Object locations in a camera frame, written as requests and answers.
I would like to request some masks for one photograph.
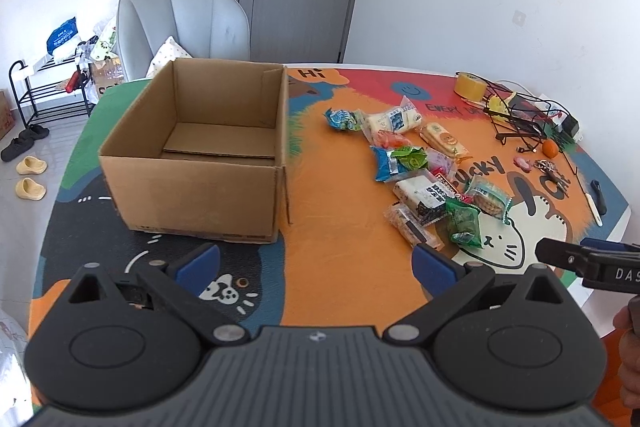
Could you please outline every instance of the chair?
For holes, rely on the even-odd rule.
[[[120,0],[116,31],[127,80],[146,76],[169,36],[192,57],[249,60],[249,23],[236,0]]]

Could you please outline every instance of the blue wrapper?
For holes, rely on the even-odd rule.
[[[358,120],[356,120],[355,114],[351,111],[345,111],[344,109],[332,111],[331,108],[329,108],[326,110],[324,116],[326,117],[326,121],[329,125],[334,129],[341,131],[360,130],[360,124],[358,123]]]
[[[376,164],[378,166],[378,170],[376,172],[376,181],[384,182],[388,180],[391,176],[395,176],[396,174],[402,174],[404,172],[409,172],[406,167],[404,167],[397,158],[392,158],[391,153],[393,150],[385,150],[380,147],[371,146],[371,150],[373,154],[376,156]]]

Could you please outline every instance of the slipper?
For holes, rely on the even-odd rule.
[[[27,129],[20,131],[20,134],[18,134],[20,138],[31,138],[33,140],[42,140],[47,136],[49,136],[49,129],[39,123],[28,126]]]
[[[23,200],[41,200],[47,189],[31,178],[23,178],[15,185],[15,194]]]
[[[36,156],[25,156],[24,160],[15,166],[18,174],[42,174],[46,169],[47,162],[38,160]]]
[[[31,147],[33,147],[33,138],[21,138],[18,136],[11,140],[8,146],[2,149],[0,159],[2,159],[3,162],[10,162],[20,156],[20,154],[26,153]]]

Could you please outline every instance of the packing tape roll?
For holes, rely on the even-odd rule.
[[[453,90],[471,102],[480,102],[486,91],[486,82],[473,73],[458,73]]]

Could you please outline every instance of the cardboard packaging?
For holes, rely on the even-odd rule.
[[[0,138],[14,127],[15,121],[4,91],[0,89]]]
[[[288,150],[286,68],[178,58],[98,152],[132,230],[272,243]]]
[[[95,82],[95,92],[100,99],[110,87],[124,82],[124,72],[118,57],[107,58],[94,64],[89,64]]]

